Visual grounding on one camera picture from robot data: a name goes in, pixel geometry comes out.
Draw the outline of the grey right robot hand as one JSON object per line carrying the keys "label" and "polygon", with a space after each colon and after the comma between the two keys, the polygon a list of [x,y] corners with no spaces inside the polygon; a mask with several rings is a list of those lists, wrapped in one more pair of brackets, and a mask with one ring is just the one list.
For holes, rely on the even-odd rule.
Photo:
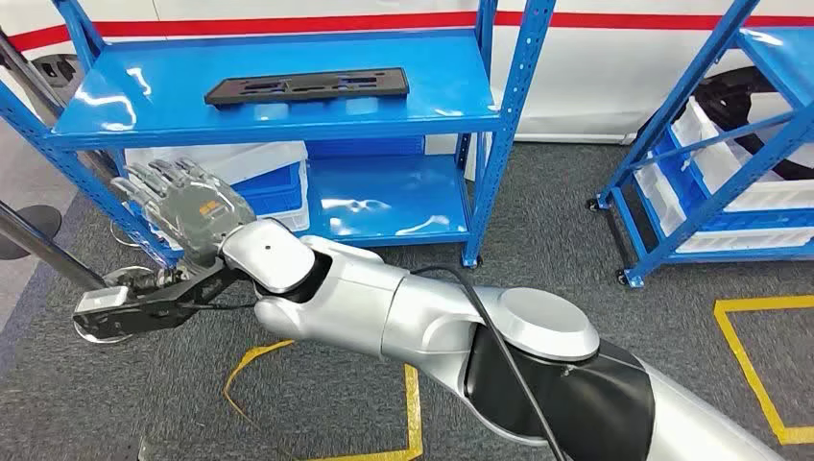
{"label": "grey right robot hand", "polygon": [[220,260],[219,249],[234,230],[256,220],[231,186],[189,158],[128,165],[111,185],[134,200],[148,222],[183,250],[176,272],[192,279]]}

